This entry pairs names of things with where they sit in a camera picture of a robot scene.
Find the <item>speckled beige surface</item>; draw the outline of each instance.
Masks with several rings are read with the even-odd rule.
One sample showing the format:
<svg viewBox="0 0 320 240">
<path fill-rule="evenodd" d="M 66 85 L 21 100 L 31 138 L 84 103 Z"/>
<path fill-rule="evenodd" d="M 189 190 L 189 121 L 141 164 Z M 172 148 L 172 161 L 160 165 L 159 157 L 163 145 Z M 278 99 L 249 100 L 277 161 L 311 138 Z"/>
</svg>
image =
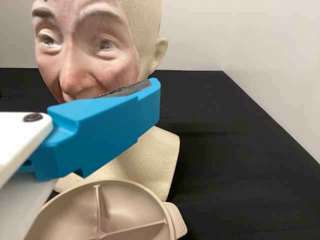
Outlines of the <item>speckled beige surface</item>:
<svg viewBox="0 0 320 240">
<path fill-rule="evenodd" d="M 123 179 L 146 186 L 162 201 L 166 201 L 179 148 L 180 139 L 177 135 L 154 126 L 135 145 L 92 175 L 83 179 L 71 173 L 57 182 L 55 190 L 61 193 L 89 181 Z"/>
</svg>

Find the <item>eye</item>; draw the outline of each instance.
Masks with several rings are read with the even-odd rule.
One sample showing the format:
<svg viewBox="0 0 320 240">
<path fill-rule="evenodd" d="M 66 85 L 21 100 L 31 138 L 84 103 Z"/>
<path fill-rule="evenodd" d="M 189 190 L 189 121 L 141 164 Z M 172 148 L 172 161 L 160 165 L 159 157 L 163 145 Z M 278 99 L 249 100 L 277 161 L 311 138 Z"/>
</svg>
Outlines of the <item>eye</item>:
<svg viewBox="0 0 320 240">
<path fill-rule="evenodd" d="M 53 47 L 54 45 L 57 45 L 57 42 L 47 34 L 39 34 L 39 42 L 46 47 Z"/>
<path fill-rule="evenodd" d="M 100 50 L 110 51 L 115 47 L 114 43 L 109 39 L 104 39 L 100 42 Z"/>
<path fill-rule="evenodd" d="M 54 43 L 55 43 L 55 41 L 51 37 L 46 37 L 43 40 L 43 44 L 46 46 L 52 46 L 52 45 L 54 45 Z"/>
</svg>

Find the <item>black fabric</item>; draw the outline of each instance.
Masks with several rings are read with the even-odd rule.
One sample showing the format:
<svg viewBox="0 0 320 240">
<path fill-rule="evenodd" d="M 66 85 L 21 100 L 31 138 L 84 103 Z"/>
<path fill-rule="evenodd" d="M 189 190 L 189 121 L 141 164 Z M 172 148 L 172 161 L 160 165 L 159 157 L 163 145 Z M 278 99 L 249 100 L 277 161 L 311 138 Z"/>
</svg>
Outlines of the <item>black fabric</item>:
<svg viewBox="0 0 320 240">
<path fill-rule="evenodd" d="M 37 70 L 1 69 L 0 111 L 56 101 Z M 157 71 L 159 127 L 180 136 L 168 201 L 183 240 L 319 240 L 319 164 L 221 71 Z"/>
</svg>

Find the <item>cheek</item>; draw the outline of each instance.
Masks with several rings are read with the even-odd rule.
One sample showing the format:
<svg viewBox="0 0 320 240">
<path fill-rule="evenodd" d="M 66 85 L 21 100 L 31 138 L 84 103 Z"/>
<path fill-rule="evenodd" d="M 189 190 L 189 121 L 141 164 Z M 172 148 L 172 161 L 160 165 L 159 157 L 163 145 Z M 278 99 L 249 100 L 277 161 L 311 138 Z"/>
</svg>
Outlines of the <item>cheek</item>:
<svg viewBox="0 0 320 240">
<path fill-rule="evenodd" d="M 59 84 L 59 62 L 58 59 L 54 56 L 47 56 L 35 52 L 36 64 L 39 68 L 40 74 L 42 76 L 43 81 L 55 96 L 55 98 L 59 101 L 63 101 L 62 90 Z"/>
<path fill-rule="evenodd" d="M 101 69 L 98 79 L 108 91 L 127 87 L 138 81 L 139 66 L 137 57 L 117 59 Z"/>
</svg>

